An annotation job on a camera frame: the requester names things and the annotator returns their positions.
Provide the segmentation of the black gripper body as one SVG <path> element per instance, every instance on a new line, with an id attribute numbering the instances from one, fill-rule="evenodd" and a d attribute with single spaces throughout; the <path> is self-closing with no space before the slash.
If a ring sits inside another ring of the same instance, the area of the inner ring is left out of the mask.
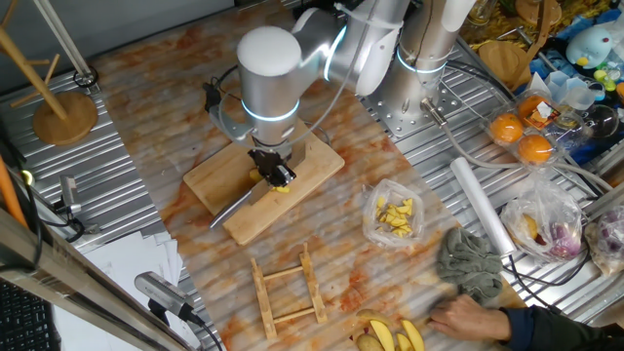
<path id="1" fill-rule="evenodd" d="M 289 161 L 293 156 L 292 153 L 283 154 L 280 152 L 253 149 L 248 152 L 248 155 L 252 158 L 260 172 L 272 172 L 278 166 L 284 166 L 289 171 L 292 169 L 289 165 Z"/>

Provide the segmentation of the person bare hand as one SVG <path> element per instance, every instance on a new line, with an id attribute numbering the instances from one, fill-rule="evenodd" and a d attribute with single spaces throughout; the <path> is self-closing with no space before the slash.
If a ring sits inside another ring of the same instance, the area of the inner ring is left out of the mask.
<path id="1" fill-rule="evenodd" d="M 428 327 L 459 340 L 509 341 L 512 336 L 511 323 L 504 312 L 485 308 L 466 294 L 436 305 Z"/>

